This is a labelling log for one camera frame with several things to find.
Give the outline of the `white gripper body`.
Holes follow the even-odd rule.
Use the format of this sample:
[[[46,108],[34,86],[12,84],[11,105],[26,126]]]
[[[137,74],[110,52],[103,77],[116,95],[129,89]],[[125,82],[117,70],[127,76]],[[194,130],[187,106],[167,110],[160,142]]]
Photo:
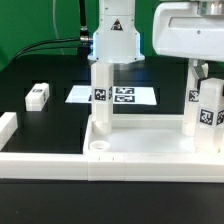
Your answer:
[[[152,41],[158,55],[224,62],[224,0],[160,4]]]

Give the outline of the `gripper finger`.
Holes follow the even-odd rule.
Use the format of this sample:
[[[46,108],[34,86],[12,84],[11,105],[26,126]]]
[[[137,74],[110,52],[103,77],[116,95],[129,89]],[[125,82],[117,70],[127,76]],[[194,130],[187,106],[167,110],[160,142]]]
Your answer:
[[[191,59],[190,70],[196,80],[196,88],[200,89],[201,82],[207,78],[208,64],[204,60]]]

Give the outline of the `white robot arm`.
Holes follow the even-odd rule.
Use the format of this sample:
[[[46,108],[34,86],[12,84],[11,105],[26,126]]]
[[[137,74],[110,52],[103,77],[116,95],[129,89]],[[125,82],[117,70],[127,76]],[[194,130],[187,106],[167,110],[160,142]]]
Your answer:
[[[99,26],[90,60],[130,64],[145,58],[135,28],[135,0],[99,0]],[[195,79],[207,60],[224,62],[224,0],[166,1],[154,14],[152,46],[163,56],[187,58]]]

